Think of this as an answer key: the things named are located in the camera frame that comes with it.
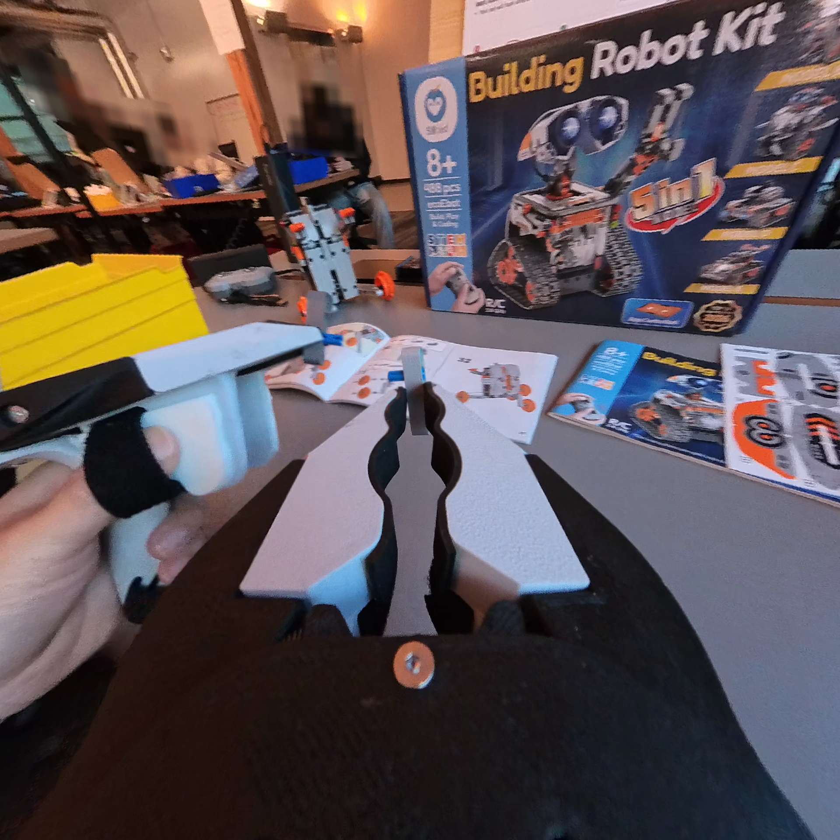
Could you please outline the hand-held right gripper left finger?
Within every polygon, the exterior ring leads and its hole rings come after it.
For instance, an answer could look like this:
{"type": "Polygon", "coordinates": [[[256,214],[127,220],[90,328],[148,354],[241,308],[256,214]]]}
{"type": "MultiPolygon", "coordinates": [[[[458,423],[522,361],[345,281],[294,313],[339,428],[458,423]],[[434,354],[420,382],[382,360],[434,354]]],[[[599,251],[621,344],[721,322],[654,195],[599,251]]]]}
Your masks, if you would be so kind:
{"type": "Polygon", "coordinates": [[[248,596],[338,608],[354,635],[381,636],[396,581],[392,504],[403,390],[313,449],[240,583],[248,596]]]}

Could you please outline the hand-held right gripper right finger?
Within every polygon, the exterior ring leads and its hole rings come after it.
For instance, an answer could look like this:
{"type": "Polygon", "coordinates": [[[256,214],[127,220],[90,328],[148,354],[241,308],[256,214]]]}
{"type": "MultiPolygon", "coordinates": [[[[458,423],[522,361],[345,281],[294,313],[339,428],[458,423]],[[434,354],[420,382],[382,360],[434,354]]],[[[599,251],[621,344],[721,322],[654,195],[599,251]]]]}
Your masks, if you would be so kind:
{"type": "Polygon", "coordinates": [[[427,384],[437,501],[427,612],[468,634],[497,602],[577,592],[589,576],[527,456],[441,385],[427,384]]]}

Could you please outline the grey holed beam with blue pin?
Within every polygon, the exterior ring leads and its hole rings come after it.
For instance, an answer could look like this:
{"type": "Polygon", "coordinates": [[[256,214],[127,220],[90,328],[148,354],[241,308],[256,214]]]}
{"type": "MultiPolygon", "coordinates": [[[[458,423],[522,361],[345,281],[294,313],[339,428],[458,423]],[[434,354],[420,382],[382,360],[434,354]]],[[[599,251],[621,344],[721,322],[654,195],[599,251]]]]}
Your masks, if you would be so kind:
{"type": "Polygon", "coordinates": [[[321,365],[325,361],[326,346],[333,343],[328,336],[330,316],[336,311],[337,305],[333,303],[328,292],[310,290],[305,295],[308,297],[308,328],[315,329],[318,336],[314,343],[308,344],[302,352],[305,364],[321,365]]]}

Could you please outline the short grey toy beam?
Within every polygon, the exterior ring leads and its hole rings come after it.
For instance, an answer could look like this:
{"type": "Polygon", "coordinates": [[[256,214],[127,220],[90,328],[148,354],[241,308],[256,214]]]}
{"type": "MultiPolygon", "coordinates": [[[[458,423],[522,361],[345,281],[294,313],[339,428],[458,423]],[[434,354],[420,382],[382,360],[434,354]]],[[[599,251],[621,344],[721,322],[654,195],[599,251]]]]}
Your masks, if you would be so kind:
{"type": "Polygon", "coordinates": [[[413,436],[427,435],[425,419],[424,384],[426,369],[424,350],[419,346],[406,346],[401,351],[400,369],[388,371],[387,381],[403,383],[406,389],[408,419],[413,436]]]}

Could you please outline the grey desk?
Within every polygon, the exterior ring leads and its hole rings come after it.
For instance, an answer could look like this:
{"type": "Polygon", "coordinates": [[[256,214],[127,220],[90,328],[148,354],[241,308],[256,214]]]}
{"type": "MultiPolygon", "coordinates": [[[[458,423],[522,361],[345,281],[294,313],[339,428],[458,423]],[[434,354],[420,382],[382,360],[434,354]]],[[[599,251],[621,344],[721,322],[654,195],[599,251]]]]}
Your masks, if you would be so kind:
{"type": "MultiPolygon", "coordinates": [[[[626,340],[711,360],[721,340],[450,314],[426,308],[416,287],[393,303],[357,303],[341,321],[372,322],[391,335],[414,333],[492,349],[554,354],[547,403],[576,376],[591,347],[626,340]]],[[[760,305],[736,343],[837,352],[838,308],[760,305]]],[[[304,392],[277,392],[280,454],[242,485],[211,496],[223,525],[293,459],[359,412],[304,392]]],[[[431,549],[430,469],[401,441],[406,468],[391,487],[398,538],[409,568],[397,578],[388,632],[431,630],[422,599],[431,549]]],[[[817,838],[838,838],[838,508],[719,469],[541,417],[529,452],[541,457],[615,524],[674,593],[705,645],[731,704],[767,769],[817,838]]]]}

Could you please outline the person's left hand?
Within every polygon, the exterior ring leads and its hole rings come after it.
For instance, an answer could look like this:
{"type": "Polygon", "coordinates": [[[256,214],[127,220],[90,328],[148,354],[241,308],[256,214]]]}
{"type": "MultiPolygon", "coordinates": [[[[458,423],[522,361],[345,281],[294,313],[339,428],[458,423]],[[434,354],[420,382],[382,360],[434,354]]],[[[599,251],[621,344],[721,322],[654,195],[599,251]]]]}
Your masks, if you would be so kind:
{"type": "Polygon", "coordinates": [[[123,615],[101,533],[114,519],[82,469],[42,463],[1,500],[1,720],[98,654],[120,658],[123,615]]]}

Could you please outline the grey battery motor unit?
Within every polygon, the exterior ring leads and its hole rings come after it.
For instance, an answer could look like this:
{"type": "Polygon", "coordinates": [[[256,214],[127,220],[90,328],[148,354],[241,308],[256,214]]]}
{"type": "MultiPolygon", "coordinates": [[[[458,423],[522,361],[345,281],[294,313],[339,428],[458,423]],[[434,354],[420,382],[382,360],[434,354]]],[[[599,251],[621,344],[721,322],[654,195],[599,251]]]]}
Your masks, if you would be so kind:
{"type": "Polygon", "coordinates": [[[219,301],[236,297],[254,298],[274,294],[277,278],[270,266],[232,269],[216,273],[203,283],[203,289],[219,301]]]}

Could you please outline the yellow plastic bin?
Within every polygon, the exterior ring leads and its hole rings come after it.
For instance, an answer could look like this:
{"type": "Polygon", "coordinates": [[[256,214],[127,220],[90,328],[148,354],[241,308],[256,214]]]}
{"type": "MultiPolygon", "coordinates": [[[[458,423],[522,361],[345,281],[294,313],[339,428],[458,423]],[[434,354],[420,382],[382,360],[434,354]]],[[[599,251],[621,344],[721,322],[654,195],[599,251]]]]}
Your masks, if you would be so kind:
{"type": "Polygon", "coordinates": [[[10,390],[208,327],[176,255],[94,255],[1,284],[1,386],[10,390]]]}

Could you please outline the partly built toy robot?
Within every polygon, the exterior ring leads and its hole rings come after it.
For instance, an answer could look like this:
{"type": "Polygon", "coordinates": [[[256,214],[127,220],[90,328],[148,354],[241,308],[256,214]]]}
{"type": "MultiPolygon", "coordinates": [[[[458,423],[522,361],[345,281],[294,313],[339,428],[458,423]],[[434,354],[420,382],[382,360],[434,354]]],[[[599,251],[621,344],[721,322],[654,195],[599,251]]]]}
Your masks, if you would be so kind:
{"type": "Polygon", "coordinates": [[[306,205],[286,213],[281,225],[313,289],[326,293],[334,308],[360,295],[339,212],[328,204],[306,205]]]}

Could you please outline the open white instruction booklet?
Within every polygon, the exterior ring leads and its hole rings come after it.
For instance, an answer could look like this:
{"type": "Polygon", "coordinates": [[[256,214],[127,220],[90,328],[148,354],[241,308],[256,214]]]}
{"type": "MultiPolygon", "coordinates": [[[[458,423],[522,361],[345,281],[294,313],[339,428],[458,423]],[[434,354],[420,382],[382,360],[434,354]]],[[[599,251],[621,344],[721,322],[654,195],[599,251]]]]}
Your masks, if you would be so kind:
{"type": "Polygon", "coordinates": [[[273,390],[308,392],[326,403],[367,407],[403,385],[402,352],[420,349],[428,382],[441,385],[512,441],[530,445],[549,392],[557,357],[548,353],[486,349],[420,335],[390,337],[366,322],[327,329],[339,337],[325,346],[324,362],[301,356],[265,374],[273,390]]]}

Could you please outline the blue instruction booklet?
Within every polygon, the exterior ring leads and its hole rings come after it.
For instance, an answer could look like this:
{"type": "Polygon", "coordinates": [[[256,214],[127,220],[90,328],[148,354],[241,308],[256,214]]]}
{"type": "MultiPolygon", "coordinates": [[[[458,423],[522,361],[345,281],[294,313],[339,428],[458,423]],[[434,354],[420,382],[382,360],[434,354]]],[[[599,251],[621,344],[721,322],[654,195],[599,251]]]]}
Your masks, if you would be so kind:
{"type": "Polygon", "coordinates": [[[598,344],[548,416],[723,467],[721,369],[617,340],[598,344]]]}

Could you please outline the black upright device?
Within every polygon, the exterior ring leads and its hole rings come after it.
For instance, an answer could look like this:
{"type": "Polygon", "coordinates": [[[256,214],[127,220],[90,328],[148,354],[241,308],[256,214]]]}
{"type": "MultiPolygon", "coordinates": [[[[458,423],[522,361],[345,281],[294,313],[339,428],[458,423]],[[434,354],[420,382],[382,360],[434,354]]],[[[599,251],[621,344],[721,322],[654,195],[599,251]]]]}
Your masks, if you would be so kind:
{"type": "Polygon", "coordinates": [[[276,219],[301,210],[301,200],[293,181],[284,146],[269,148],[259,159],[260,182],[269,208],[276,219]]]}

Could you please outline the robot kit box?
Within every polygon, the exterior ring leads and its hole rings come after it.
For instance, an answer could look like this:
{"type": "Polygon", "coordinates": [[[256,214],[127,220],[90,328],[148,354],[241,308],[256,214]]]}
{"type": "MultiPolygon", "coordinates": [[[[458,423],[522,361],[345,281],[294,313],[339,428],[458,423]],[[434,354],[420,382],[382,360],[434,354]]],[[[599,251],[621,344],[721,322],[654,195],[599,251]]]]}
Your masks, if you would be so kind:
{"type": "Polygon", "coordinates": [[[400,76],[437,311],[735,335],[838,150],[838,2],[671,2],[400,76]]]}

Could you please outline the grey table with wooden edge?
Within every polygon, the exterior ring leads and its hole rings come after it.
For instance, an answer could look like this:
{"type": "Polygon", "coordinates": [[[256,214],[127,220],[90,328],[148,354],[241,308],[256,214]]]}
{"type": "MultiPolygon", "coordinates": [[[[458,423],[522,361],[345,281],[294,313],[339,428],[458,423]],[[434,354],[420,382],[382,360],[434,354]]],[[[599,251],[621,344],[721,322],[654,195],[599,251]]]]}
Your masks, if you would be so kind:
{"type": "Polygon", "coordinates": [[[839,306],[839,250],[793,249],[773,277],[763,302],[839,306]]]}

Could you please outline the wooden backboard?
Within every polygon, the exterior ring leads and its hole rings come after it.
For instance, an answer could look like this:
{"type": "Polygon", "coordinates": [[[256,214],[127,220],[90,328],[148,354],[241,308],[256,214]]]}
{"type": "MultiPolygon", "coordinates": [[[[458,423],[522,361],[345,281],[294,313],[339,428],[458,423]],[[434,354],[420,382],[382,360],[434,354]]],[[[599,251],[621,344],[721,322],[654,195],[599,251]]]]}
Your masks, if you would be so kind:
{"type": "Polygon", "coordinates": [[[429,8],[429,64],[463,55],[465,1],[433,0],[429,8]]]}

